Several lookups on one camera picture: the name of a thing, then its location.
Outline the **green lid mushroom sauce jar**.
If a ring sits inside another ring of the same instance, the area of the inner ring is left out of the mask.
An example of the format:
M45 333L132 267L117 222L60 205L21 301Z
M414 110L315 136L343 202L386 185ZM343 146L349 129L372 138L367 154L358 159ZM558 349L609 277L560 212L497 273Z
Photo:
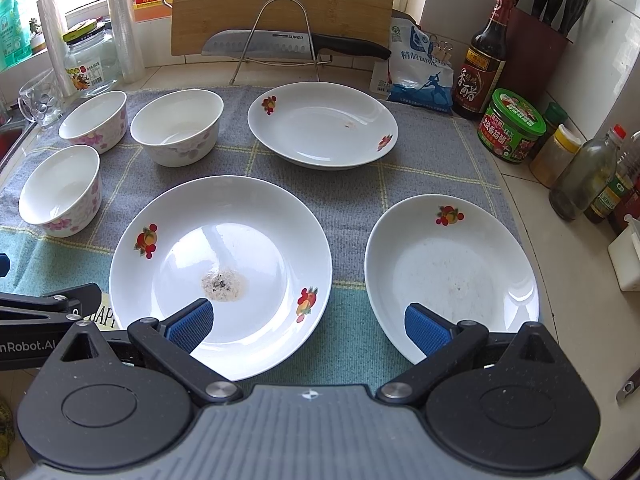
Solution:
M519 164L546 132L541 114L518 94L498 88L480 120L477 135L492 154Z

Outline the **dark red knife block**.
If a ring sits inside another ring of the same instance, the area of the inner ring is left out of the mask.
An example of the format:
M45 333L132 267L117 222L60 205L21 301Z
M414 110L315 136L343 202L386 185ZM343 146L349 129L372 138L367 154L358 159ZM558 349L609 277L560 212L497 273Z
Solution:
M539 101L570 43L568 33L589 0L533 0L530 10L511 11L506 29L506 68L499 84L527 101Z

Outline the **white fruit plate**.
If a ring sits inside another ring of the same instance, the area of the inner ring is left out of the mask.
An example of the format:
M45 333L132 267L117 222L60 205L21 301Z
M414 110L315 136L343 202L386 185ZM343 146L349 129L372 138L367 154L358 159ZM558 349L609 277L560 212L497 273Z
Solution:
M396 119L381 101L333 82L284 84L254 99L250 131L293 164L347 170L376 162L399 139Z
M498 333L540 315L535 274L518 240L483 208L449 195L412 196L384 212L367 242L364 281L378 324L413 364L424 358L405 329L414 302Z

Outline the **white blue salt bag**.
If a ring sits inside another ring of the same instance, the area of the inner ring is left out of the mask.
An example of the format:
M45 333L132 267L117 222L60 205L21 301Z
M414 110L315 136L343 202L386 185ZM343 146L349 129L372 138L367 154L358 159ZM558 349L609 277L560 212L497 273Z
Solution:
M394 11L390 57L374 63L370 91L387 101L450 114L454 69L431 57L428 35L411 16Z

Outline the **plastic wrap roll right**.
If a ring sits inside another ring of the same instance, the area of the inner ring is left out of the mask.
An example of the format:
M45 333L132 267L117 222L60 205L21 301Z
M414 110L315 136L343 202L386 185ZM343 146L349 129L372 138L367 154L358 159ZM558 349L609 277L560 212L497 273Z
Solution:
M107 0L116 52L126 84L133 84L144 75L142 51L134 33L132 0Z

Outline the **plastic wrap roll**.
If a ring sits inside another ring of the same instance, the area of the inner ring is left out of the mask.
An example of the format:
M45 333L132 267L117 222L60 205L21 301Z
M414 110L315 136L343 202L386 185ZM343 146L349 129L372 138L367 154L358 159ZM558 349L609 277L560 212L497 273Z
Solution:
M37 10L55 77L58 80L63 96L70 98L76 93L76 88L64 65L67 46L63 41L65 29L60 14L56 10L54 0L38 0Z
M133 84L144 75L142 51L134 33L132 0L107 0L116 52L126 84Z

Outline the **binder clips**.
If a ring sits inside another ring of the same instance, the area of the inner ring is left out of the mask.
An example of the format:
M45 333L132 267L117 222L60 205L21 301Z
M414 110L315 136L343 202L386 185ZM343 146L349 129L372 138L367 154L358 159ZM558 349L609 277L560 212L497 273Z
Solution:
M439 62L449 64L454 47L446 40L439 39L435 34L429 34L430 46L428 52L432 58L437 58Z

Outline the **green lid spice jar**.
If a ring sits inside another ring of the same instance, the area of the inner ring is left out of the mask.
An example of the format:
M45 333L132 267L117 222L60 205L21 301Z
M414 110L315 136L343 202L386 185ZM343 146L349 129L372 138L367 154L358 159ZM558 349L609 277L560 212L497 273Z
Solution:
M562 123L567 120L567 112L563 110L557 102L550 101L544 111L544 114L542 114L542 118L544 118L546 131L530 149L529 157L531 159L534 159L538 155L544 144L551 138L552 134L555 133L559 125L562 125Z

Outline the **white bowl grey flowers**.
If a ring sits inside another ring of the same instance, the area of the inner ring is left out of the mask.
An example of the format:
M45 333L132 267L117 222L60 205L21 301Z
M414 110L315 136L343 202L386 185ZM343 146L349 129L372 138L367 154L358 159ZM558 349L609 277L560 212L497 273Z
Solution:
M204 158L216 145L224 100L204 89L184 89L142 107L132 138L157 165L178 168Z

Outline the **large white plate with residue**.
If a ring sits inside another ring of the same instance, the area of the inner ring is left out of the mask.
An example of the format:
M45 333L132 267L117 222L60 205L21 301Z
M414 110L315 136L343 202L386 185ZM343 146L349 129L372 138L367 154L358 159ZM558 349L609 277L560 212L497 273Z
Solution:
M310 209L275 184L227 176L180 184L147 204L116 247L108 293L122 328L209 300L213 328L192 354L238 382L308 340L331 284L329 243Z

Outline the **yellow label oil bottle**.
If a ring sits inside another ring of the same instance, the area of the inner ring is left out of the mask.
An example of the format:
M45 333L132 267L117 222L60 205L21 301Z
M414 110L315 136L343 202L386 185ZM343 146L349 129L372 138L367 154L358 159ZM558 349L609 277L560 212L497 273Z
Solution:
M611 181L585 211L592 223L602 222L634 187L639 177L639 148L640 131L636 131L623 143Z

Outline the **large glass jar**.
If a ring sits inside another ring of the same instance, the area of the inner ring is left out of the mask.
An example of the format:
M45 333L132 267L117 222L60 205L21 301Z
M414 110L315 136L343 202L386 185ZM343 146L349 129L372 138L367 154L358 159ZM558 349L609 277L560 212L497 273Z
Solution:
M76 24L62 37L67 47L64 68L84 98L114 88L122 80L111 26L95 18Z

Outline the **santoku kitchen knife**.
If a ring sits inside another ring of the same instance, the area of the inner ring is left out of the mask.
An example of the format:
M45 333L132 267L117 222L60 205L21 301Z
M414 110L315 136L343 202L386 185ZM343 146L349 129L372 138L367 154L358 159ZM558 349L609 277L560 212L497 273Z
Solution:
M245 49L250 36L249 29L227 29L210 36L202 47L201 55L216 58L240 58L245 53L249 58L273 58L274 60L310 61L311 53L322 50L346 56L367 56L385 61L390 49L369 40L306 32L278 32L256 30Z

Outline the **grey and teal dish mat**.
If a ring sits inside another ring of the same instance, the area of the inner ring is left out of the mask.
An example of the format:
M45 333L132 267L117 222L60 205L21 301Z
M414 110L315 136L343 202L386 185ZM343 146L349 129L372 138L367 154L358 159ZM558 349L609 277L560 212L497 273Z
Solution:
M390 206L420 194L457 196L482 207L507 228L516 222L496 172L469 122L423 108L392 104L399 138L378 162L347 171L296 166L261 146L246 115L252 87L223 88L218 142L195 164L165 168L125 138L102 158L103 203L87 229L46 237L18 214L21 189L40 162L62 148L55 131L40 136L1 190L1 249L11 267L4 292L40 295L86 283L105 285L122 232L168 188L211 174L242 174L282 186L304 202L328 238L334 282L328 310L293 356L262 375L265 384L366 384L376 388L408 362L378 326L364 289L369 234Z

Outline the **white bowl pink flowers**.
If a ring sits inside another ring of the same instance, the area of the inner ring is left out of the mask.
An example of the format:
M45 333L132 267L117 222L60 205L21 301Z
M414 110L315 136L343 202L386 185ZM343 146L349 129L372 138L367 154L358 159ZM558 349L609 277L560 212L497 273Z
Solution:
M109 91L75 108L58 128L58 136L70 144L88 145L99 154L114 148L127 128L127 95Z
M100 166L99 153L87 145L72 145L49 156L22 188L22 220L52 237L78 234L102 204Z

